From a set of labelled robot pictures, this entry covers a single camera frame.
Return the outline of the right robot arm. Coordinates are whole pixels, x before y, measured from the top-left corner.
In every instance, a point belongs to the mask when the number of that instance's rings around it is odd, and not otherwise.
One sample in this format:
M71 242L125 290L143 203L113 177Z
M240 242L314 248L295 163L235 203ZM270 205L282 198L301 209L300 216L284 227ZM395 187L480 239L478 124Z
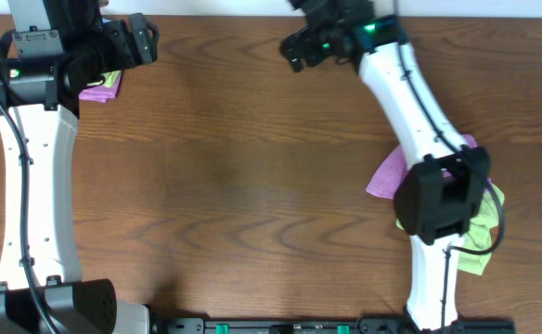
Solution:
M482 202L488 154L470 148L444 115L395 16L348 27L305 26L284 39L279 51L296 72L330 57L348 59L379 101L406 164L394 195L412 249L406 313L420 331L451 329L458 320L456 252Z

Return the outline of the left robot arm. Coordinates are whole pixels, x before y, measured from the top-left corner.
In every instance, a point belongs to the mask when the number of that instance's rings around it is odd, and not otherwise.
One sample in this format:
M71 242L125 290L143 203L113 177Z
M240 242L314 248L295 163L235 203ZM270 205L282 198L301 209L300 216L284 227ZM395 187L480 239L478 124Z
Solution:
M72 221L79 96L105 73L153 63L159 31L140 13L19 15L0 40L6 225L0 333L148 333L149 310L86 281Z

